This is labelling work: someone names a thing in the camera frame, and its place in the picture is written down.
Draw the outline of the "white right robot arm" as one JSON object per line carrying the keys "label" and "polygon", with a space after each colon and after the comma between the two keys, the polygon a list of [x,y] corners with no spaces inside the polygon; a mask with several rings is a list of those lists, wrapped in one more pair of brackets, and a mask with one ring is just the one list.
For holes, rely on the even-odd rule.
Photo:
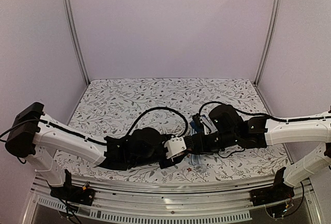
{"label": "white right robot arm", "polygon": [[319,145],[298,162],[280,169],[267,196],[279,201],[302,180],[330,166],[330,112],[312,116],[276,118],[252,114],[243,120],[231,105],[219,105],[208,115],[216,131],[196,133],[184,138],[187,151],[193,154],[215,153],[238,145],[244,149],[266,148],[285,143],[318,142]]}

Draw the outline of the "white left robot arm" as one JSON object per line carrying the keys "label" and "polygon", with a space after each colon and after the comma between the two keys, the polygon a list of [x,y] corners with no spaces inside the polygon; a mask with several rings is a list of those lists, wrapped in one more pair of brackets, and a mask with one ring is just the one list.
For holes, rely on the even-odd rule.
{"label": "white left robot arm", "polygon": [[34,102],[21,113],[6,132],[6,150],[26,159],[65,200],[73,200],[77,189],[65,178],[63,169],[44,150],[52,147],[81,157],[108,170],[126,171],[136,166],[159,163],[166,168],[175,165],[175,157],[187,149],[183,137],[162,135],[156,129],[136,129],[122,138],[100,137],[77,131],[43,111],[44,105]]}

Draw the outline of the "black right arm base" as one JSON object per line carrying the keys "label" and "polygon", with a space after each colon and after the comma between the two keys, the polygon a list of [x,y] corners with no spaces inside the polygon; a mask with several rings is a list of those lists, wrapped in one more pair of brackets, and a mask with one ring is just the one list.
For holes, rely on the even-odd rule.
{"label": "black right arm base", "polygon": [[254,189],[249,192],[253,206],[282,201],[294,196],[294,187],[284,183],[284,171],[285,167],[276,172],[271,186]]}

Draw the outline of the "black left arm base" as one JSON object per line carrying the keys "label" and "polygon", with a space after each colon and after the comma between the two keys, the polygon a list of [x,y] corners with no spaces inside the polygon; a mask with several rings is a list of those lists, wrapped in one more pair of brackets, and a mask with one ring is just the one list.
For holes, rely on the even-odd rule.
{"label": "black left arm base", "polygon": [[77,204],[92,206],[95,197],[95,190],[90,188],[89,182],[86,182],[83,186],[75,186],[72,184],[72,175],[65,169],[65,181],[59,186],[51,186],[50,195],[60,200],[73,202]]}

